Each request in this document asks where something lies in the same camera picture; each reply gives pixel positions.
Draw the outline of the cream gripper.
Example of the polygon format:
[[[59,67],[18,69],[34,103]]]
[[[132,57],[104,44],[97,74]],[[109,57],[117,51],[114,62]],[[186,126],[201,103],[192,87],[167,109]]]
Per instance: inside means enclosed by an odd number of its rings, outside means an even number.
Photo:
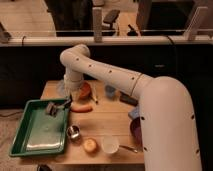
[[[82,81],[80,82],[72,82],[72,81],[65,81],[65,94],[69,97],[72,101],[77,101],[80,95],[80,88],[82,86]]]

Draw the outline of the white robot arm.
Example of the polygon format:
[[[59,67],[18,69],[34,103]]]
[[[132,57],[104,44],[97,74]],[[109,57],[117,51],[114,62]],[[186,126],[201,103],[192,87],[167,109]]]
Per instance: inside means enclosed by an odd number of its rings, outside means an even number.
[[[67,92],[87,74],[138,100],[145,171],[202,171],[194,107],[180,81],[97,62],[84,44],[64,50],[60,61]]]

